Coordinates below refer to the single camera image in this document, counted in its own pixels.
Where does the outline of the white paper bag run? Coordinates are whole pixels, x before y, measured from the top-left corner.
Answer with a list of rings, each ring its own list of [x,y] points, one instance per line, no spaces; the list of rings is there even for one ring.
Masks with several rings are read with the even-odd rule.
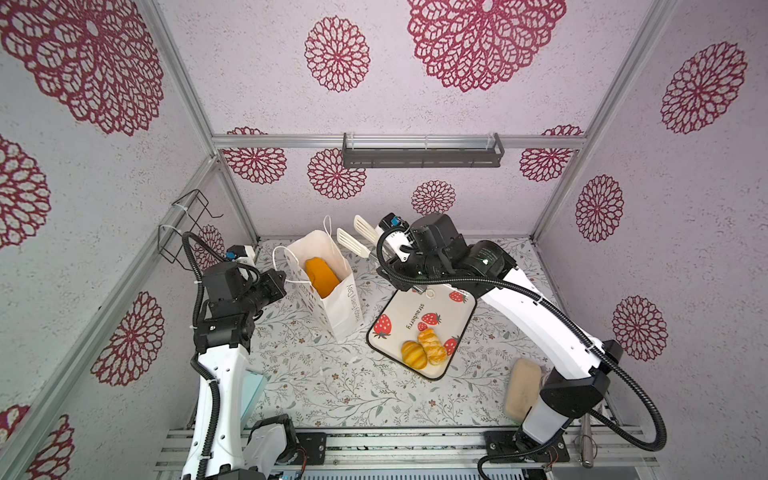
[[[324,217],[320,230],[274,247],[274,268],[279,256],[287,262],[286,282],[295,286],[309,312],[335,341],[345,341],[362,322],[362,308],[354,273],[332,238],[331,217]]]

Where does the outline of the metal tongs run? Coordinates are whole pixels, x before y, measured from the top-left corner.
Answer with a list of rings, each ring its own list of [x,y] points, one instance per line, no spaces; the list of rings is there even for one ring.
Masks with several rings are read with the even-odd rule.
[[[344,229],[338,228],[336,231],[336,242],[360,258],[371,258],[375,254],[379,233],[360,215],[354,216],[353,228],[362,241]]]

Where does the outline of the twisted bread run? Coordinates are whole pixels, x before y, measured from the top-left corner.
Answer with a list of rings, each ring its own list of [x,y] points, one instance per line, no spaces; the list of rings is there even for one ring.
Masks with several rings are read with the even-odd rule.
[[[446,348],[433,329],[421,331],[418,335],[418,342],[424,349],[431,365],[439,365],[448,358]]]

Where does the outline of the yellow bun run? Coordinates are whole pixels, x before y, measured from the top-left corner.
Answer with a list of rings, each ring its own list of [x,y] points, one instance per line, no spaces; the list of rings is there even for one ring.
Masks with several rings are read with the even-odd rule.
[[[423,346],[415,341],[406,341],[401,348],[403,363],[411,369],[422,370],[428,365],[428,359]]]

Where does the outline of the long braided orange bread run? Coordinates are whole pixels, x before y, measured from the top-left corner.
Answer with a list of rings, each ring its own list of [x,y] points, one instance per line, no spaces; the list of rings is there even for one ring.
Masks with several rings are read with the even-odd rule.
[[[321,299],[327,298],[341,283],[328,263],[319,257],[306,261],[304,270],[307,277]]]

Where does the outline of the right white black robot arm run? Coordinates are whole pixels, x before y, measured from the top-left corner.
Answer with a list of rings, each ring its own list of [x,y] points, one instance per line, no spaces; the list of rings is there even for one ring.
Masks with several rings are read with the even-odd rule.
[[[591,416],[629,444],[658,452],[667,444],[663,417],[645,390],[619,361],[615,340],[601,341],[579,327],[539,293],[516,260],[491,240],[468,244],[451,218],[428,214],[407,223],[390,213],[377,226],[378,272],[400,291],[449,285],[484,301],[510,320],[552,362],[553,369],[514,435],[508,453],[488,454],[489,461],[531,460],[553,447],[571,423]],[[639,398],[650,415],[655,436],[637,438],[597,411],[615,374]]]

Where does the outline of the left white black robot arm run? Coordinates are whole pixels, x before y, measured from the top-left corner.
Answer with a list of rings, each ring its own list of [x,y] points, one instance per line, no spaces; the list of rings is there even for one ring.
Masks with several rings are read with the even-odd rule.
[[[286,275],[258,270],[244,246],[215,254],[191,231],[182,233],[181,244],[197,287],[190,364],[200,380],[193,438],[181,476],[266,479],[276,464],[291,456],[288,428],[281,420],[271,420],[246,434],[242,395],[255,321],[265,307],[285,297]],[[196,246],[214,254],[216,264],[202,269],[194,255]]]

